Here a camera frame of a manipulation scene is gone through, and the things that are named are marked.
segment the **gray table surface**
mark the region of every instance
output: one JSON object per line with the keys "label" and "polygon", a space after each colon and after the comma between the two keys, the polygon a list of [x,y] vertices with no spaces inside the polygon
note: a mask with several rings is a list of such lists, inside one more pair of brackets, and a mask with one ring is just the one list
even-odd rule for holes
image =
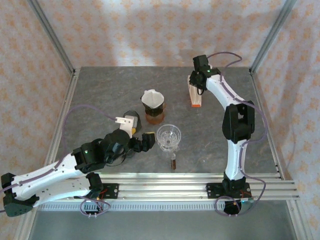
{"label": "gray table surface", "polygon": [[[222,133],[224,110],[215,96],[206,91],[202,107],[192,108],[187,77],[192,67],[82,67],[71,102],[90,104],[114,117],[128,110],[138,112],[143,132],[156,132],[163,124],[173,124],[181,130],[180,150],[176,153],[176,173],[223,173],[227,166],[228,144]],[[225,76],[229,85],[245,100],[257,105],[254,88],[247,68],[230,67]],[[144,90],[155,89],[164,95],[165,119],[159,125],[149,124],[140,97]],[[104,138],[119,125],[89,108],[73,112],[66,124],[67,150],[83,143]],[[258,139],[264,131],[263,122],[255,113]],[[61,146],[57,157],[61,157]],[[245,158],[247,173],[276,173],[268,141],[249,145]],[[123,164],[105,167],[105,173],[171,173],[170,160],[157,144],[148,152],[136,153]]]}
{"label": "gray table surface", "polygon": [[29,240],[295,240],[286,201],[260,201],[248,214],[214,211],[37,211]]}

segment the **wall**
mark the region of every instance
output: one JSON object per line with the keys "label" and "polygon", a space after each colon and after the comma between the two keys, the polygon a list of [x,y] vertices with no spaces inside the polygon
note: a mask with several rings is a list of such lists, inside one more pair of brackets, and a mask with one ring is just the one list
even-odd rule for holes
{"label": "wall", "polygon": [[[284,0],[40,0],[73,66],[250,66]],[[213,62],[224,66],[232,56]]]}
{"label": "wall", "polygon": [[[1,1],[0,16],[0,175],[20,175],[44,164],[70,75],[26,0]],[[19,219],[2,213],[1,239]]]}
{"label": "wall", "polygon": [[257,71],[286,174],[297,184],[320,239],[320,6],[297,1]]}

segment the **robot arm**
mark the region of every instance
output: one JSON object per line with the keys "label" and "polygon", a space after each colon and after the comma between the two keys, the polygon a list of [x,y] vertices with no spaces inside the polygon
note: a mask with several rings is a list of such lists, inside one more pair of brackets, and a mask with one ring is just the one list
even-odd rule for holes
{"label": "robot arm", "polygon": [[193,58],[194,71],[190,75],[189,84],[201,90],[209,90],[218,99],[224,109],[222,132],[228,143],[227,167],[221,186],[217,186],[216,198],[227,195],[233,198],[240,196],[239,191],[248,184],[240,170],[240,161],[243,168],[245,163],[246,146],[244,142],[251,138],[255,130],[255,111],[236,99],[243,100],[227,84],[221,72],[209,65],[206,55]]}
{"label": "robot arm", "polygon": [[135,111],[128,111],[123,117],[116,117],[120,127],[108,133],[104,139],[87,142],[73,150],[58,162],[36,171],[1,176],[2,188],[5,190],[3,206],[9,217],[19,216],[40,204],[73,196],[96,198],[103,190],[98,174],[93,171],[103,169],[119,157],[125,158],[129,151],[147,152],[156,142],[155,134],[143,133],[142,140],[133,137],[141,129],[140,117]]}

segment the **patterned wallpaper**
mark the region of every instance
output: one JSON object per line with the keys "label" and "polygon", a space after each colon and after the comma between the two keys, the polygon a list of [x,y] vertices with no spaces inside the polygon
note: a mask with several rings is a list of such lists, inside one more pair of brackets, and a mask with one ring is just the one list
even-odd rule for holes
{"label": "patterned wallpaper", "polygon": [[297,1],[257,75],[286,174],[320,239],[320,5]]}
{"label": "patterned wallpaper", "polygon": [[[1,1],[0,16],[0,175],[19,175],[43,166],[70,75],[26,0]],[[0,215],[1,239],[19,219]]]}
{"label": "patterned wallpaper", "polygon": [[[192,66],[232,51],[250,66],[285,0],[40,0],[74,67]],[[217,56],[224,66],[232,56]]]}

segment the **purple cable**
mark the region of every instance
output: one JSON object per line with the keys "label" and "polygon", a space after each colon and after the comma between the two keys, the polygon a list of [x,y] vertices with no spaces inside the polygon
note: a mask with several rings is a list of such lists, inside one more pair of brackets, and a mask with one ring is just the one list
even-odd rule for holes
{"label": "purple cable", "polygon": [[[97,112],[99,112],[100,114],[104,115],[105,117],[113,120],[113,121],[116,121],[117,119],[113,116],[110,116],[106,113],[104,113],[103,111],[101,111],[99,108],[93,106],[93,105],[89,105],[89,104],[79,104],[79,105],[76,105],[74,107],[72,107],[68,113],[65,115],[65,118],[63,120],[63,124],[62,124],[62,132],[61,132],[61,141],[62,141],[62,147],[63,147],[63,157],[60,158],[60,160],[56,163],[56,165],[54,166],[54,168],[56,169],[57,167],[60,166],[60,164],[62,163],[62,161],[64,160],[64,158],[68,155],[66,152],[67,152],[67,144],[66,144],[66,138],[65,138],[65,131],[66,131],[66,123],[67,123],[67,119],[68,117],[70,116],[70,114],[79,109],[79,108],[89,108],[89,109],[93,109],[93,110],[96,110]],[[43,174],[40,174],[38,176],[35,176],[35,177],[32,177],[30,179],[27,179],[27,180],[23,180],[23,181],[20,181],[19,184],[18,183],[15,183],[13,185],[10,185],[10,186],[7,186],[5,187],[4,189],[1,189],[0,190],[0,194],[4,193],[5,191],[9,190],[9,189],[12,189],[12,188],[15,188],[15,187],[18,187],[18,186],[22,186],[23,184],[27,184],[27,183],[30,183],[34,180],[38,180],[40,178],[43,178],[45,176],[47,176],[48,174],[52,173],[54,171],[54,169],[50,169],[48,171],[46,171],[45,173]]]}
{"label": "purple cable", "polygon": [[[90,218],[91,216],[98,217],[98,216],[100,216],[100,215],[102,215],[102,214],[105,214],[105,213],[108,212],[109,209],[111,208],[111,205],[110,205],[108,202],[103,201],[103,200],[91,199],[91,198],[88,198],[88,197],[85,197],[85,196],[80,196],[79,198],[82,198],[82,199],[83,199],[83,202],[80,204],[80,212],[81,212],[83,215],[85,215],[85,216],[87,216],[87,217],[89,217],[89,218]],[[98,213],[94,213],[94,215],[92,215],[91,213],[86,213],[86,212],[83,211],[83,209],[82,209],[82,207],[83,207],[83,205],[86,203],[86,201],[91,201],[91,202],[95,203],[95,204],[98,206],[98,208],[100,208],[102,211],[100,211],[100,212],[98,212]],[[107,208],[107,209],[103,209],[103,204],[107,205],[108,208]]]}
{"label": "purple cable", "polygon": [[265,192],[265,190],[266,190],[267,183],[266,183],[264,180],[262,180],[262,179],[260,179],[260,178],[257,178],[257,177],[249,176],[249,175],[247,175],[247,174],[243,171],[241,159],[242,159],[242,154],[243,154],[243,147],[244,147],[246,144],[257,144],[257,143],[260,143],[260,142],[262,142],[262,141],[264,141],[264,140],[266,139],[266,137],[267,137],[267,135],[268,135],[268,123],[267,123],[266,116],[264,115],[264,113],[263,113],[257,106],[255,106],[255,105],[253,105],[253,104],[251,104],[251,103],[248,103],[248,102],[246,102],[246,101],[243,101],[243,100],[240,100],[240,99],[236,98],[236,97],[232,94],[232,92],[229,91],[229,89],[225,86],[225,84],[224,84],[223,81],[222,81],[222,80],[223,80],[222,78],[223,78],[223,76],[225,75],[225,72],[226,72],[227,67],[229,67],[229,66],[232,65],[232,64],[235,64],[235,63],[240,62],[240,61],[242,60],[242,57],[241,57],[240,55],[234,53],[234,52],[230,52],[230,51],[220,51],[220,52],[216,52],[216,53],[214,53],[214,54],[209,55],[207,58],[210,58],[210,57],[215,56],[215,55],[218,55],[218,54],[231,54],[231,55],[234,55],[234,56],[236,56],[236,57],[239,58],[238,60],[233,61],[233,62],[230,62],[229,64],[227,64],[227,65],[224,67],[223,73],[220,74],[220,82],[221,82],[221,85],[222,85],[222,87],[224,88],[224,90],[230,95],[230,97],[232,97],[234,100],[238,101],[239,103],[242,103],[242,104],[245,104],[245,105],[247,105],[247,106],[249,106],[249,107],[254,108],[254,110],[256,110],[256,111],[261,115],[262,120],[263,120],[263,124],[264,124],[264,133],[263,133],[263,136],[262,136],[261,138],[257,139],[257,140],[249,140],[249,141],[244,142],[244,143],[241,145],[240,152],[239,152],[239,167],[240,167],[240,172],[241,172],[246,178],[253,179],[253,180],[256,180],[256,181],[259,181],[259,182],[262,182],[262,183],[263,183],[263,188],[262,188],[262,191],[261,191],[259,197],[258,197],[257,200],[253,203],[253,205],[252,205],[251,208],[249,208],[247,211],[245,211],[245,212],[243,212],[243,213],[239,213],[239,214],[236,214],[236,215],[224,214],[224,213],[219,212],[218,209],[217,209],[217,203],[218,203],[218,200],[219,200],[219,199],[228,198],[228,199],[232,199],[233,202],[237,203],[237,201],[236,201],[234,198],[229,197],[229,196],[220,196],[220,197],[218,197],[218,198],[215,200],[215,202],[214,202],[215,211],[216,211],[219,215],[227,216],[227,217],[237,217],[237,216],[239,216],[239,215],[244,215],[244,214],[250,212],[250,211],[257,205],[257,203],[260,201],[262,195],[264,194],[264,192]]}

